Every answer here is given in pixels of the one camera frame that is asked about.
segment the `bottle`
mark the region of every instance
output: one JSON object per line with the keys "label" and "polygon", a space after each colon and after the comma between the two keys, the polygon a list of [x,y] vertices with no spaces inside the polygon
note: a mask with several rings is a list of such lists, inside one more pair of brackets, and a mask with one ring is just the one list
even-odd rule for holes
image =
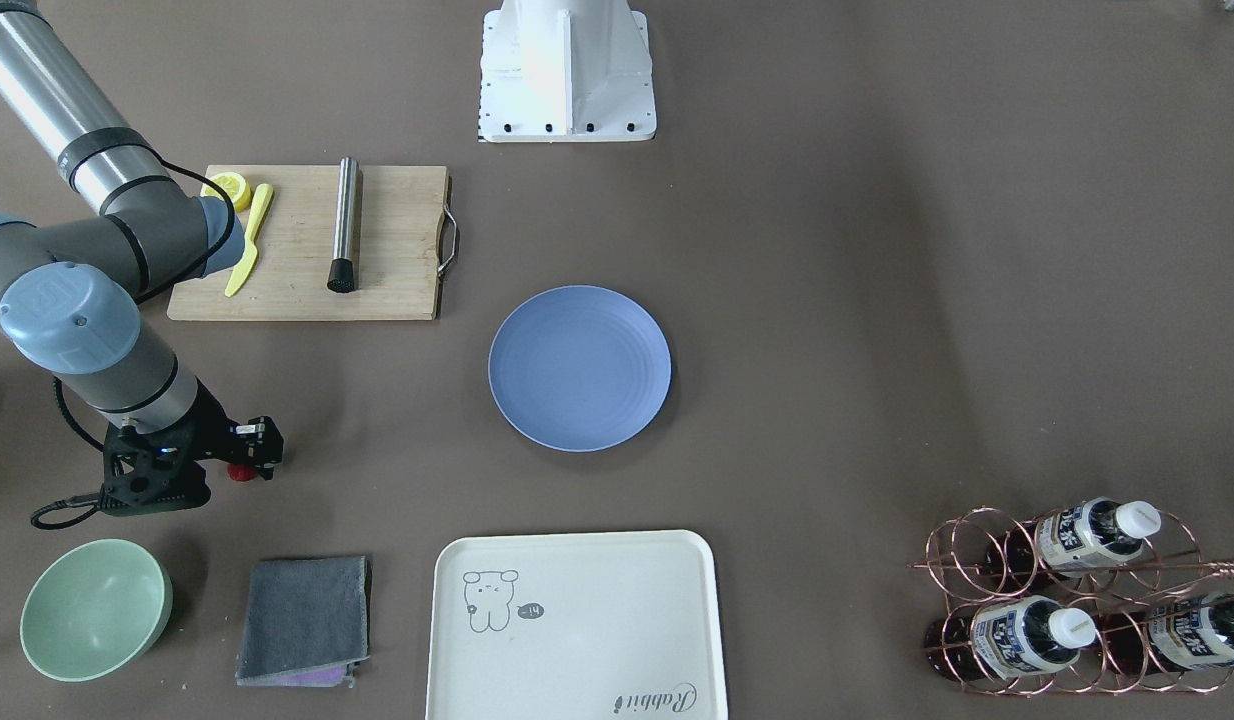
{"label": "bottle", "polygon": [[949,680],[1009,680],[1059,673],[1095,638],[1097,626],[1083,610],[1024,597],[982,606],[972,616],[937,620],[924,634],[924,648],[933,669]]}
{"label": "bottle", "polygon": [[[1108,496],[1080,503],[1024,529],[1034,538],[1041,568],[1029,583],[1029,592],[1041,592],[1058,578],[1080,578],[1086,571],[1117,568],[1137,559],[1146,546],[1144,538],[1160,530],[1160,511],[1149,501],[1120,503]],[[1037,566],[1037,556],[1019,532],[1002,538],[1004,552],[992,543],[986,548],[986,571],[992,577],[1004,574],[1002,589],[1018,592]]]}
{"label": "bottle", "polygon": [[[1143,642],[1133,622],[1143,624]],[[1111,669],[1120,676],[1183,673],[1234,664],[1234,597],[1211,593],[1157,608],[1149,613],[1107,615],[1101,619]],[[1146,645],[1151,658],[1146,659]]]}

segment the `lemon slice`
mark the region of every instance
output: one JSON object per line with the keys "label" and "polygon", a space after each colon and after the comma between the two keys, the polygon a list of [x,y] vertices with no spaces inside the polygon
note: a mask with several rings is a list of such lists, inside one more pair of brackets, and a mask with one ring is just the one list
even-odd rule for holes
{"label": "lemon slice", "polygon": [[[236,212],[242,212],[247,209],[248,203],[252,203],[252,188],[248,186],[248,182],[239,173],[218,173],[209,179],[218,183],[221,190],[227,191],[230,205],[233,206]],[[200,195],[205,198],[221,198],[211,186],[204,186],[200,190]]]}

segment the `gray towel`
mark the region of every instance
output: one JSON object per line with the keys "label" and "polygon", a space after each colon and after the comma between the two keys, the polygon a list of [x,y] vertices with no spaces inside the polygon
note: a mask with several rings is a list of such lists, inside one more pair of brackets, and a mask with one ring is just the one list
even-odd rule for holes
{"label": "gray towel", "polygon": [[366,657],[366,557],[265,559],[253,566],[238,684],[353,684],[355,666]]}

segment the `cartoon bear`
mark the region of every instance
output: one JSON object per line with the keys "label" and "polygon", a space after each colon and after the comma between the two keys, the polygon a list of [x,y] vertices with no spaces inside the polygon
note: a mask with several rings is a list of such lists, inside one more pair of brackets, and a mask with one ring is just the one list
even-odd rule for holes
{"label": "cartoon bear", "polygon": [[470,630],[482,634],[484,630],[501,632],[511,624],[511,600],[515,597],[515,580],[518,571],[484,571],[465,573],[466,614],[470,614]]}

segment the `stainless steel muddler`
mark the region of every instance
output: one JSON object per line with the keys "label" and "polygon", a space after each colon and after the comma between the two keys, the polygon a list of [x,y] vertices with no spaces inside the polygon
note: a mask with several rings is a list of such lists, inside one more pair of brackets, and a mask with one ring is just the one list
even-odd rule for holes
{"label": "stainless steel muddler", "polygon": [[353,249],[360,233],[360,164],[342,158],[337,182],[337,224],[333,225],[333,266],[328,269],[328,290],[355,290]]}

